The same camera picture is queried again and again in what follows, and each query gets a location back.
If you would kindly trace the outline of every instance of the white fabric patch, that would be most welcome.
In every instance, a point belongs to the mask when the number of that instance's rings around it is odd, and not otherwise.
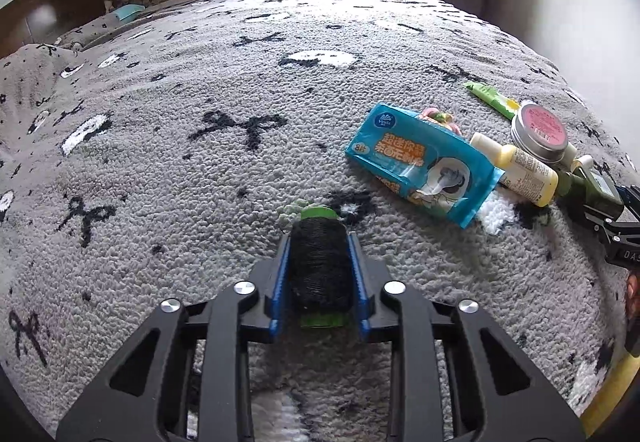
[[[106,60],[104,60],[102,63],[100,63],[98,65],[98,68],[104,68],[104,67],[108,67],[114,63],[116,63],[117,60],[120,59],[120,56],[117,54],[111,54],[110,57],[108,57]]]
[[[501,192],[500,189],[492,191],[476,214],[482,227],[490,235],[497,235],[505,223],[516,220],[516,212],[513,208],[515,202],[504,197]]]
[[[95,130],[99,129],[103,124],[107,121],[107,116],[103,114],[94,115],[91,119],[85,121],[82,125],[80,125],[74,133],[72,133],[64,143],[62,143],[62,153],[65,157],[68,157],[69,154],[78,146],[88,133],[95,132]]]
[[[252,398],[255,442],[308,442],[302,415],[284,392],[260,393]]]
[[[4,213],[9,209],[11,202],[14,201],[14,192],[7,191],[2,198],[0,198],[0,213]]]
[[[29,128],[29,130],[27,130],[27,135],[38,130],[44,124],[44,121],[47,119],[47,117],[49,117],[49,113],[50,112],[48,110],[40,112],[40,114],[38,114],[38,117],[35,118],[33,125]]]
[[[210,4],[212,2],[212,0],[201,0],[200,2],[194,2],[193,4],[191,4],[193,7],[196,6],[203,6],[204,4]]]
[[[356,57],[341,50],[301,50],[287,56],[290,60],[309,61],[318,60],[321,65],[347,67],[356,61]]]
[[[562,90],[564,90],[564,93],[567,94],[571,99],[573,99],[574,101],[577,101],[578,103],[580,103],[580,105],[582,105],[583,107],[587,108],[587,105],[584,104],[584,101],[582,101],[580,96],[578,96],[575,93],[571,92],[571,90],[567,90],[566,88],[563,88]]]
[[[82,67],[84,66],[84,63],[82,63],[79,67],[76,68],[71,68],[71,67],[66,67],[61,73],[60,73],[60,77],[63,78],[67,78],[69,76],[73,76],[73,74],[75,74],[76,72],[78,72]]]
[[[342,204],[340,206],[340,215],[353,215],[356,216],[358,214],[358,205],[353,202],[349,202],[347,204]]]
[[[581,415],[587,406],[589,406],[592,397],[600,389],[607,375],[606,366],[601,368],[597,374],[595,373],[595,369],[596,361],[582,362],[575,374],[574,385],[567,403],[576,415]]]
[[[197,11],[195,11],[195,13],[197,15],[199,15],[200,13],[206,13],[207,11],[211,11],[213,9],[215,9],[217,6],[214,7],[208,7],[208,8],[204,8],[204,9],[198,9]]]
[[[383,29],[388,29],[389,31],[404,31],[408,32],[409,34],[420,34],[420,31],[416,31],[415,29],[407,28],[405,26],[399,26],[398,24],[387,22],[385,20],[376,20],[373,23]]]
[[[148,28],[148,29],[145,29],[144,31],[140,31],[140,32],[139,32],[139,33],[137,33],[137,34],[134,34],[133,36],[129,36],[129,37],[127,38],[127,40],[133,40],[134,38],[137,38],[137,37],[139,37],[139,36],[142,36],[143,34],[146,34],[147,32],[149,32],[149,31],[153,31],[153,30],[154,30],[154,28]]]
[[[636,165],[634,164],[634,161],[631,160],[631,157],[629,157],[628,153],[625,153],[625,157],[626,157],[626,162],[629,163],[629,166],[631,166],[634,169],[634,171],[637,171]]]
[[[193,412],[187,413],[187,440],[198,439],[198,416]]]

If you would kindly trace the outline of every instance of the wooden headboard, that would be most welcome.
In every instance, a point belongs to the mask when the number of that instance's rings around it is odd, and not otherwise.
[[[0,58],[22,45],[52,44],[103,14],[102,0],[12,0],[0,9]]]

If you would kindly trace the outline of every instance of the yellow lotion bottle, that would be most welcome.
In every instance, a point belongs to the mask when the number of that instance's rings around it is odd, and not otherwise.
[[[511,191],[538,207],[551,202],[558,187],[558,174],[548,165],[516,146],[502,146],[482,133],[474,133],[470,144],[484,153],[495,167],[504,170],[500,182]]]

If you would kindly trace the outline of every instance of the gray fluffy blanket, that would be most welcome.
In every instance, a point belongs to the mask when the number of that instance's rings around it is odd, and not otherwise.
[[[376,102],[435,106],[467,139],[507,143],[508,122],[462,86],[481,80],[552,109],[598,169],[635,182],[549,60],[437,0],[151,13],[100,25],[82,52],[65,37],[0,63],[0,364],[47,429],[153,307],[247,275],[306,203],[338,210],[366,254],[429,298],[477,299],[587,406],[625,333],[626,271],[594,236],[503,189],[461,230],[344,155]],[[382,440],[388,356],[347,329],[252,350],[257,440]]]

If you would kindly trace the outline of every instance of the wet wipes package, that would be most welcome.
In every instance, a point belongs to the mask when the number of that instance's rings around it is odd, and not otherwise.
[[[465,228],[503,170],[455,133],[379,103],[346,149],[391,191]]]

